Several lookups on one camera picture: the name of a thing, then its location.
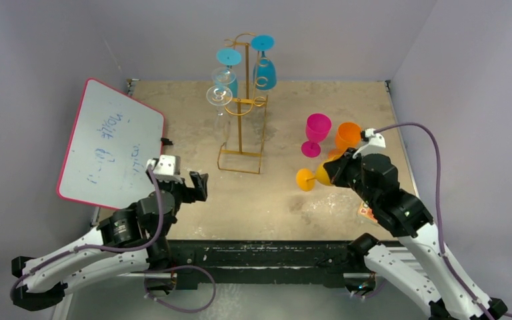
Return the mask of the orange plastic wine glass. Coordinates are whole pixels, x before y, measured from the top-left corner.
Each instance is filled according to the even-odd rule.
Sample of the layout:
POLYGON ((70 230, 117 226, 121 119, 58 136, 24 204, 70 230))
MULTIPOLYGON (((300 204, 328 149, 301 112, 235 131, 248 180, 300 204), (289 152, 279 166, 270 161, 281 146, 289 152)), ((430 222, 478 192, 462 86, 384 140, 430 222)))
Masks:
POLYGON ((354 122, 344 122, 338 126, 335 135, 335 148, 330 150, 327 158, 342 155, 348 148, 356 148, 361 141, 361 128, 354 122))

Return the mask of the yellow plastic wine glass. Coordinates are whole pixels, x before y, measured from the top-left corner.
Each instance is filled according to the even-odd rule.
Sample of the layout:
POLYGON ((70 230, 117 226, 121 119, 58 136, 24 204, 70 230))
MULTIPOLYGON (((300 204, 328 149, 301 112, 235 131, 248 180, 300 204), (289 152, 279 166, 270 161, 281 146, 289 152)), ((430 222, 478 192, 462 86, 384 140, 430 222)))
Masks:
POLYGON ((295 176, 295 182, 300 188, 300 190, 309 192, 313 190, 316 183, 319 183, 324 186, 333 186, 331 183, 331 178, 328 176, 326 169, 324 168, 324 164, 328 161, 323 161, 319 164, 315 171, 312 171, 308 168, 302 168, 298 170, 295 176))

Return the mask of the magenta plastic wine glass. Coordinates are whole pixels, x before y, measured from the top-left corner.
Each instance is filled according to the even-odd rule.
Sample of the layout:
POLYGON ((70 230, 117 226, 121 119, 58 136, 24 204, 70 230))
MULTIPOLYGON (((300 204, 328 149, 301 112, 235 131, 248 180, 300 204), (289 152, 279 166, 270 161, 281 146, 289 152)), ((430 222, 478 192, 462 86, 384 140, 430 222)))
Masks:
POLYGON ((332 128, 331 119, 322 113, 314 113, 306 120, 306 142, 301 145, 301 152, 309 158, 318 157, 321 153, 320 143, 324 141, 332 128))

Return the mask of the blue wine glass row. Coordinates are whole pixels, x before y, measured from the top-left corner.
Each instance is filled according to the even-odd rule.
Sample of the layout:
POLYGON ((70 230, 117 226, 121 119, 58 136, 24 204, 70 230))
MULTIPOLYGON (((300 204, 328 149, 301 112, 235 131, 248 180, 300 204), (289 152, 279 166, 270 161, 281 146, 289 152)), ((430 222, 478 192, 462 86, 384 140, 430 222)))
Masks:
POLYGON ((240 64, 242 60, 240 52, 230 47, 226 47, 217 51, 216 58, 222 66, 213 71, 213 81, 218 85, 227 86, 231 90, 233 97, 237 97, 238 80, 233 67, 240 64))
POLYGON ((251 41, 251 46, 257 51, 257 60, 253 68, 253 82, 261 91, 273 89, 277 84, 277 74, 273 62, 265 54, 273 48, 275 40, 270 35, 258 35, 251 41))

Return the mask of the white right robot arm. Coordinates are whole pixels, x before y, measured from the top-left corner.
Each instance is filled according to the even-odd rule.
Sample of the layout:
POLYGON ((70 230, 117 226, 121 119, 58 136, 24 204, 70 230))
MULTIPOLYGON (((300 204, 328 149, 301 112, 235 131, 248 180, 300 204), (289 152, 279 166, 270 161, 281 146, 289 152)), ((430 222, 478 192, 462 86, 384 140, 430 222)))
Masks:
POLYGON ((408 249, 424 272, 398 261, 368 234, 347 254, 352 269, 369 268, 382 275, 430 319, 500 319, 508 314, 503 300, 484 293, 448 248, 439 246, 433 216, 418 197, 400 187, 398 169, 388 156, 344 153, 321 168, 330 184, 360 196, 378 224, 408 249))

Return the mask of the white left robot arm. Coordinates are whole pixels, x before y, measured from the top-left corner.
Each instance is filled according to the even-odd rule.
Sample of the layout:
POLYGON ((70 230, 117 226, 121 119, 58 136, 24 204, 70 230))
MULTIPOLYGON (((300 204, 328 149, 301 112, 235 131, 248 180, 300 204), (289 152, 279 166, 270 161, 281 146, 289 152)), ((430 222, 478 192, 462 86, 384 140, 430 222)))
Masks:
POLYGON ((206 173, 190 172, 192 187, 181 177, 163 181, 148 170, 154 192, 115 211, 78 240, 45 255, 19 256, 11 262, 17 278, 9 297, 17 307, 40 311, 92 283, 134 272, 170 273, 192 268, 191 259, 173 255, 166 238, 183 203, 206 201, 206 173))

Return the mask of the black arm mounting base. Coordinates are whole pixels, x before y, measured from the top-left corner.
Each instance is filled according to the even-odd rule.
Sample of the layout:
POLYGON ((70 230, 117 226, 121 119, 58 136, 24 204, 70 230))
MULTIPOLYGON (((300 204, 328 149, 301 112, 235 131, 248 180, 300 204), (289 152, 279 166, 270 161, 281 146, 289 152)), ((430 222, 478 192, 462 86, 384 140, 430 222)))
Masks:
POLYGON ((217 283, 322 285, 369 295, 385 283, 365 265, 376 244, 369 234, 355 241, 171 240, 172 256, 150 268, 144 284, 165 294, 217 283))

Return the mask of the clear wine glass front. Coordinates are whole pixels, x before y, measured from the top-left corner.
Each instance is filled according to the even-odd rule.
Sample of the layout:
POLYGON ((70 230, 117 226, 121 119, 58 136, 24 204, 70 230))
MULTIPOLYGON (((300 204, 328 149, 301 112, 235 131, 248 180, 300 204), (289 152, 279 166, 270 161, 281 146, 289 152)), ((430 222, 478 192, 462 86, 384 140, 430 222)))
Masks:
POLYGON ((216 110, 213 125, 215 138, 219 144, 226 144, 231 127, 231 116, 226 111, 226 106, 232 101, 232 91, 225 85, 214 85, 207 90, 206 98, 216 110))

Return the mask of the clear wine glass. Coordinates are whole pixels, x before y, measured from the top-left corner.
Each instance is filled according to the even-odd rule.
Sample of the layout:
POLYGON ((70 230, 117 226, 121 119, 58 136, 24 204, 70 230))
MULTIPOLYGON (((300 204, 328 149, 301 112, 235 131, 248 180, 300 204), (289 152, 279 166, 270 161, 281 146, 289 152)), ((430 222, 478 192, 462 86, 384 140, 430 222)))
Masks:
POLYGON ((228 86, 237 80, 237 74, 231 66, 222 66, 212 71, 211 79, 216 85, 228 86))
POLYGON ((213 125, 215 138, 219 144, 226 144, 231 127, 231 116, 226 111, 226 106, 232 101, 232 91, 225 85, 214 85, 207 90, 206 98, 216 110, 213 125))

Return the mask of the clear wine glass rear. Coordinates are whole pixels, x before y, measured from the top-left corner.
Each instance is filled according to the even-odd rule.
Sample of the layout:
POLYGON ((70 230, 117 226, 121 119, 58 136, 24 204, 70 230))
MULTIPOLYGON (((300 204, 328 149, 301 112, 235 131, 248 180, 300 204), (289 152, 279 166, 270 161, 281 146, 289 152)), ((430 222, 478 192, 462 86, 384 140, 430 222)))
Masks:
POLYGON ((216 85, 228 86, 237 80, 237 74, 231 66, 222 66, 212 71, 211 79, 216 85))

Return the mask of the orange patterned card box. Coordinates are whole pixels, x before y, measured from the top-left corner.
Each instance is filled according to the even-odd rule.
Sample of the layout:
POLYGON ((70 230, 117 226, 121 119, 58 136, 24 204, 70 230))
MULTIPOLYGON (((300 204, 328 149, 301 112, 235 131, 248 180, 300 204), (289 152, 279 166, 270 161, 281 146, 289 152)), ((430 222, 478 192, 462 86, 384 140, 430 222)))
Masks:
POLYGON ((373 216, 371 208, 366 204, 366 202, 361 202, 359 208, 357 210, 357 216, 364 221, 368 221, 372 224, 377 224, 376 218, 373 216))

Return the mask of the black whiteboard clip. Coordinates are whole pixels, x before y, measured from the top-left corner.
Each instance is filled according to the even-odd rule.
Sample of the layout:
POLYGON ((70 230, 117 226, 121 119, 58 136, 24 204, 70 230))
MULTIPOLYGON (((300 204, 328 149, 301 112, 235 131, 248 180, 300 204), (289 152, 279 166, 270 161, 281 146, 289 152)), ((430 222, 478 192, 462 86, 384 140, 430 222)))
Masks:
POLYGON ((173 145, 173 142, 172 140, 168 139, 168 138, 160 138, 160 141, 162 143, 163 146, 169 146, 169 145, 173 145))

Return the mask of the pink framed whiteboard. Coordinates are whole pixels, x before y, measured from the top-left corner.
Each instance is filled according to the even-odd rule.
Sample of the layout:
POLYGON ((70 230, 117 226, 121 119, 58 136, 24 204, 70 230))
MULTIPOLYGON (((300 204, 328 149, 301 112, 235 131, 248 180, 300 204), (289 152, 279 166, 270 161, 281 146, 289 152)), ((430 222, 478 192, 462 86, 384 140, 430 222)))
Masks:
POLYGON ((60 198, 120 209, 154 190, 146 170, 160 156, 164 115, 86 80, 57 184, 60 198))

